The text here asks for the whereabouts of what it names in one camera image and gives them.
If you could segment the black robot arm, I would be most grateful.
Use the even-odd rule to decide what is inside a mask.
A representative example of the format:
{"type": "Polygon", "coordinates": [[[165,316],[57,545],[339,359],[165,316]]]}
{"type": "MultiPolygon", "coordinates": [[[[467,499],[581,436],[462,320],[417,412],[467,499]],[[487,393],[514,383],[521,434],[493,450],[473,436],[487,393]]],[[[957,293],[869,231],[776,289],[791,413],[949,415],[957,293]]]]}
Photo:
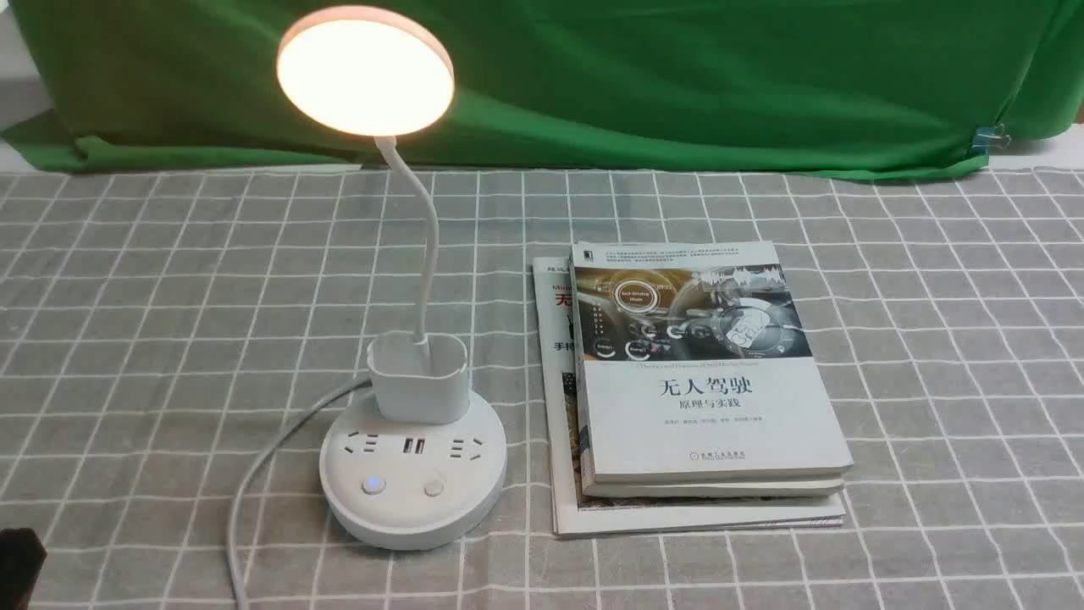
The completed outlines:
{"type": "Polygon", "coordinates": [[[28,609],[47,560],[47,549],[33,528],[1,532],[1,609],[28,609]]]}

